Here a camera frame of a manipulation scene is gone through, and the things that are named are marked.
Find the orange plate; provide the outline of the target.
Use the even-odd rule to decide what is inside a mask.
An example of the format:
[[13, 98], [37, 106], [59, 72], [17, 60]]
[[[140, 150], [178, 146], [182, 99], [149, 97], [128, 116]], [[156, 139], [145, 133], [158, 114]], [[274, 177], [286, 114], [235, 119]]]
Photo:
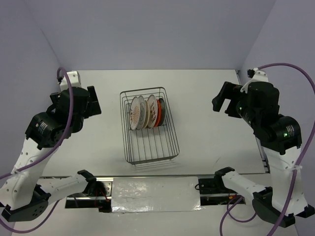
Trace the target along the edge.
[[163, 98], [158, 99], [158, 117], [155, 127], [161, 126], [165, 119], [165, 101]]

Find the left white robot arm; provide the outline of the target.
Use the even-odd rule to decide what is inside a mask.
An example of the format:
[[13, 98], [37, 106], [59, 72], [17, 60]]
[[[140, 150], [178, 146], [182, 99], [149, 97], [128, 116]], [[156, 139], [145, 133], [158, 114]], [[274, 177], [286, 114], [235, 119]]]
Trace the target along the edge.
[[77, 71], [68, 72], [58, 82], [61, 91], [51, 94], [52, 105], [32, 118], [21, 154], [0, 189], [1, 215], [7, 222], [32, 221], [58, 200], [97, 192], [96, 177], [86, 170], [56, 183], [37, 183], [62, 141], [81, 131], [85, 119], [101, 114], [95, 88], [82, 88]]

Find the silver foil covered panel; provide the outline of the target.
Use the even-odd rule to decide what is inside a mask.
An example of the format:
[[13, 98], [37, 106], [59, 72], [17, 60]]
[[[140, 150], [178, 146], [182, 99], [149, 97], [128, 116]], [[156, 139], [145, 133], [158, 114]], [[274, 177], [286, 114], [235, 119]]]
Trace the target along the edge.
[[113, 213], [185, 212], [201, 210], [197, 177], [115, 178]]

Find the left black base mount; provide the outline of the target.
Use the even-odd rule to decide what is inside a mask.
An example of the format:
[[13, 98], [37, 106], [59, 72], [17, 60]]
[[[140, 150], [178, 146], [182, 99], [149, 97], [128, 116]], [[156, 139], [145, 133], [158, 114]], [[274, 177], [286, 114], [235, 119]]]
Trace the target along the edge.
[[75, 193], [67, 196], [66, 209], [97, 209], [98, 212], [111, 213], [113, 179], [100, 178], [92, 193]]

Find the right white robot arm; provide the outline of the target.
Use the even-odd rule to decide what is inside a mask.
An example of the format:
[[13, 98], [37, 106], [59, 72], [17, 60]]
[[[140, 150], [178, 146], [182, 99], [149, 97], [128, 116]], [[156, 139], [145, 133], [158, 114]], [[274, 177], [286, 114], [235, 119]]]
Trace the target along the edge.
[[267, 156], [272, 185], [256, 184], [226, 167], [215, 172], [214, 187], [219, 192], [228, 189], [250, 201], [256, 215], [263, 221], [286, 228], [296, 217], [307, 218], [315, 213], [304, 197], [301, 166], [298, 161], [304, 145], [298, 122], [279, 112], [279, 90], [259, 69], [248, 71], [250, 80], [243, 86], [225, 82], [213, 99], [218, 112], [225, 100], [225, 113], [242, 118], [253, 130]]

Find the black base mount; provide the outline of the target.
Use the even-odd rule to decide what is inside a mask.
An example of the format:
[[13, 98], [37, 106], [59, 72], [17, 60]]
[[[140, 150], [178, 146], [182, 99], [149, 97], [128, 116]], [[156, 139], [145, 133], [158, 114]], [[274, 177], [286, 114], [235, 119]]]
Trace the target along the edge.
[[239, 198], [234, 190], [219, 187], [214, 178], [199, 178], [195, 190], [200, 194], [200, 204], [203, 207], [226, 205], [230, 200], [230, 204], [233, 204]]
[[92, 193], [75, 193], [67, 196], [66, 209], [97, 209], [98, 212], [111, 213], [113, 179], [100, 178]]

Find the white plate red pattern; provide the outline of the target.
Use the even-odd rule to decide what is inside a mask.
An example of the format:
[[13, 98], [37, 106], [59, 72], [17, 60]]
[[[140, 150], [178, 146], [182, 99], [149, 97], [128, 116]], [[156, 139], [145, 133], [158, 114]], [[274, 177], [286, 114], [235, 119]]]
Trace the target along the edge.
[[149, 105], [150, 115], [149, 115], [149, 122], [148, 122], [147, 127], [151, 129], [154, 127], [156, 120], [158, 118], [158, 101], [153, 94], [151, 94], [148, 98], [148, 105]]

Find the white plate brown floral pattern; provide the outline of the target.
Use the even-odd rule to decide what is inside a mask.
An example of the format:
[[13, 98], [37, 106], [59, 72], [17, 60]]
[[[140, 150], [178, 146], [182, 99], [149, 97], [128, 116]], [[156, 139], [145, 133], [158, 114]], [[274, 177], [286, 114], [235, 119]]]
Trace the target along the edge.
[[131, 130], [135, 130], [138, 126], [140, 116], [140, 102], [139, 98], [135, 96], [130, 105], [129, 111], [129, 125]]

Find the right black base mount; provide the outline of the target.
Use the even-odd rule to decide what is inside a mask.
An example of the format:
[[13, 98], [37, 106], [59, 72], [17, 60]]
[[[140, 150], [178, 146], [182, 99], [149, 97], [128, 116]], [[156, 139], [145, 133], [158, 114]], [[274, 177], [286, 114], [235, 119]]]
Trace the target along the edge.
[[230, 200], [230, 204], [233, 204], [239, 198], [234, 190], [219, 187], [214, 178], [199, 178], [195, 190], [200, 194], [200, 204], [203, 207], [226, 205]]

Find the cream plate dark centre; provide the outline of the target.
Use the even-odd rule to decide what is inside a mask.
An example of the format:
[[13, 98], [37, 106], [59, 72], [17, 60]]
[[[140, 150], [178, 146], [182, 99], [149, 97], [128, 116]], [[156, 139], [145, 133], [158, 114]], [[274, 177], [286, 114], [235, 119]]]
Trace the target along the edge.
[[149, 122], [149, 113], [150, 113], [150, 108], [149, 108], [149, 104], [148, 104], [148, 101], [145, 100], [145, 108], [146, 108], [146, 113], [145, 113], [145, 121], [144, 121], [144, 124], [142, 126], [142, 128], [146, 128], [147, 125], [148, 125], [148, 122]]

